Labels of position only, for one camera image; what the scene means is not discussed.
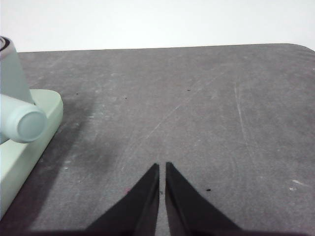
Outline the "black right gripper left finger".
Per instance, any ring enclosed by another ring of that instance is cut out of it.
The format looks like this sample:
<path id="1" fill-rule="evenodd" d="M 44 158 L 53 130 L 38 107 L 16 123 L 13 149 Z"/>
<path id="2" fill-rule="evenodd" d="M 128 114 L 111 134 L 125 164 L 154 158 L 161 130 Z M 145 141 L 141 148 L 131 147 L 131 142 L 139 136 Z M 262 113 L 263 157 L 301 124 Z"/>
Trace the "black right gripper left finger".
<path id="1" fill-rule="evenodd" d="M 159 165 L 153 164 L 130 191 L 87 227 L 98 236 L 154 236 L 159 207 Z"/>

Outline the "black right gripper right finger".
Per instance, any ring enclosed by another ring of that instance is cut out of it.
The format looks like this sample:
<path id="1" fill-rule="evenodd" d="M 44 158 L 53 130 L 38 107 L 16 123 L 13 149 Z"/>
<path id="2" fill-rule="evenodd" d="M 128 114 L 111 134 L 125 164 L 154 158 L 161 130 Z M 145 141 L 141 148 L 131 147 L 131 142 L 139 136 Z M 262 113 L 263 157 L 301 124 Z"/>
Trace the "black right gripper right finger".
<path id="1" fill-rule="evenodd" d="M 171 162 L 166 163 L 165 204 L 173 236 L 240 236 L 244 231 L 203 198 Z"/>

